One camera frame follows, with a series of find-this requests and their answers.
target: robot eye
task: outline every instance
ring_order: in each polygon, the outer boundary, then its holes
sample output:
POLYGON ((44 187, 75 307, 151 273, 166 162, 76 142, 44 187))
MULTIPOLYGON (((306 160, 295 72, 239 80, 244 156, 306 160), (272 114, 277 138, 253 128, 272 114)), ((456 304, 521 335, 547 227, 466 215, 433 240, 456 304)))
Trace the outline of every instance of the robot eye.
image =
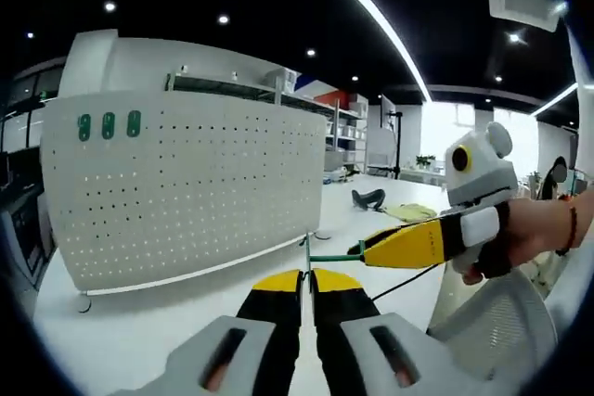
POLYGON ((464 146, 458 146, 452 153, 452 164, 458 172, 466 172, 472 166, 471 152, 464 146))

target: perforated partition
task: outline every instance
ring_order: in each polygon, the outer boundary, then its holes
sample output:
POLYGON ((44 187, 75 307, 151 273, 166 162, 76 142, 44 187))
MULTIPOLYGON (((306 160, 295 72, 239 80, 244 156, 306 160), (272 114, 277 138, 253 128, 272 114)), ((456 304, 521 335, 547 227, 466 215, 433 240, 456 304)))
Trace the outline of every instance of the perforated partition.
POLYGON ((325 128, 319 115, 228 96, 52 101, 45 191, 74 285, 192 275, 316 230, 325 128))

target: ceiling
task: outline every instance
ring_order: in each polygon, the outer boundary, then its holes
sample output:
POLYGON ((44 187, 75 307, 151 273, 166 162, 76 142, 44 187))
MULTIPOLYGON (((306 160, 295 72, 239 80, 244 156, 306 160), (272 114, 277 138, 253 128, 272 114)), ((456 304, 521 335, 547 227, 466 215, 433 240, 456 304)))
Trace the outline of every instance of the ceiling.
MULTIPOLYGON (((2 78, 68 54, 77 32, 117 28, 120 36, 154 37, 219 46, 290 67, 370 101, 379 93, 395 103, 420 103, 407 66, 356 0, 9 0, 9 58, 2 78), (216 18, 231 21, 221 27, 216 18), (34 39, 26 39, 26 32, 34 39), (314 58, 305 56, 315 48, 314 58), (357 83, 352 81, 356 75, 357 83)), ((575 81, 567 32, 555 33, 489 15, 488 0, 374 0, 403 40, 428 85, 497 89, 548 101, 575 81), (511 45, 508 32, 527 45, 511 45), (501 83, 495 76, 503 78, 501 83)), ((434 92, 480 108, 532 111, 536 105, 494 96, 434 92)), ((539 115, 557 125, 578 122, 575 95, 539 115)))

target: human arm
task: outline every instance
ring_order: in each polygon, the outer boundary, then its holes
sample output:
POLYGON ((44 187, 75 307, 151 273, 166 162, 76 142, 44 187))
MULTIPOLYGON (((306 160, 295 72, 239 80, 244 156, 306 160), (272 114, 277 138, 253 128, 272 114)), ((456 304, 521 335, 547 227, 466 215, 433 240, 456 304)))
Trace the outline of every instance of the human arm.
MULTIPOLYGON (((511 266, 529 262, 542 252, 564 249, 572 232, 572 215, 575 208, 575 238, 570 248, 581 245, 594 217, 594 187, 571 201, 533 201, 526 198, 510 201, 510 219, 505 229, 510 236, 508 253, 511 266)), ((474 266, 464 274, 464 282, 473 285, 483 279, 474 266)))

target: human hand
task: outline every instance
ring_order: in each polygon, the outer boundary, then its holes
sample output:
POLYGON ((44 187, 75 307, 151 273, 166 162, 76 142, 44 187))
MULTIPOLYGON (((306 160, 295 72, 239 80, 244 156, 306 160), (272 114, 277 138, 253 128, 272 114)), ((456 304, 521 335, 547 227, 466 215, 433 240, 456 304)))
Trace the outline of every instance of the human hand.
MULTIPOLYGON (((571 232, 569 204, 563 201, 513 199, 510 218, 504 231, 504 249, 511 267, 530 262, 541 252, 565 247, 571 232)), ((475 285, 483 275, 475 265, 462 276, 466 285, 475 285)))

